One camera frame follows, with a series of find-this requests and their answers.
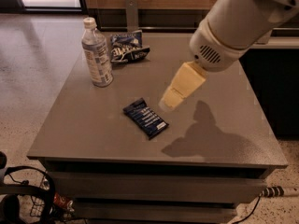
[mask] bottle label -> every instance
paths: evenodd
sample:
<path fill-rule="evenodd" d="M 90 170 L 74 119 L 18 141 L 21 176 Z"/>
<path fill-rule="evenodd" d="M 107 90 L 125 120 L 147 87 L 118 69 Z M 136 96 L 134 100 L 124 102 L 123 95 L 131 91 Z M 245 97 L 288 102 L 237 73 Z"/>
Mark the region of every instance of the bottle label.
<path fill-rule="evenodd" d="M 96 45 L 82 44 L 92 81 L 97 86 L 107 86 L 113 80 L 108 57 L 107 42 Z"/>

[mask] metal clamp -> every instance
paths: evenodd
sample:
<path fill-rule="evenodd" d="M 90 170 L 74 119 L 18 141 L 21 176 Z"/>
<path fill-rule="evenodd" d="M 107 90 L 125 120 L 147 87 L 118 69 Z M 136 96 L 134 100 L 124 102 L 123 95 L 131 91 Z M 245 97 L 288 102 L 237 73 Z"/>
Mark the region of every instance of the metal clamp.
<path fill-rule="evenodd" d="M 139 29 L 137 0 L 125 0 L 127 30 L 132 32 Z"/>

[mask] plastic water bottle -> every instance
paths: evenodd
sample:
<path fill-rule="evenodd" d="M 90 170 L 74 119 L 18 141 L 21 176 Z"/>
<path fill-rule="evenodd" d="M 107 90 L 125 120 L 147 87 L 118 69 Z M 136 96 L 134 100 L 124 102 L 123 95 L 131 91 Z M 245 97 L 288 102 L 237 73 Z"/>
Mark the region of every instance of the plastic water bottle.
<path fill-rule="evenodd" d="M 85 32 L 82 37 L 82 47 L 90 70 L 91 79 L 93 85 L 105 87 L 113 80 L 107 40 L 96 29 L 94 18 L 86 18 L 83 21 Z"/>

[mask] candy bar wrapper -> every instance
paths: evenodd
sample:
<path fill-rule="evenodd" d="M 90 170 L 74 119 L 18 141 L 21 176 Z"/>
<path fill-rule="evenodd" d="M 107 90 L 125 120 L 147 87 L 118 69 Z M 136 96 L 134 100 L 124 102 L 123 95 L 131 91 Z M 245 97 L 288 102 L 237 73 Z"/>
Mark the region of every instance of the candy bar wrapper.
<path fill-rule="evenodd" d="M 137 124 L 149 139 L 161 133 L 169 125 L 147 106 L 143 98 L 126 106 L 123 113 Z"/>

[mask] gray table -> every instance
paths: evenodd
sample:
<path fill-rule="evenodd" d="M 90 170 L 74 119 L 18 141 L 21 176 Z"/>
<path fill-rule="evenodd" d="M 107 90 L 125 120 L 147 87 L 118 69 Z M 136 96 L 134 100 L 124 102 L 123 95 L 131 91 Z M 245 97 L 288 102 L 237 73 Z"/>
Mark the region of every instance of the gray table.
<path fill-rule="evenodd" d="M 79 216 L 118 221 L 227 222 L 287 161 L 239 62 L 172 113 L 158 106 L 191 35 L 145 34 L 148 59 L 114 68 L 106 88 L 79 58 L 28 152 L 75 199 Z M 152 140 L 122 109 L 143 97 L 169 123 Z"/>

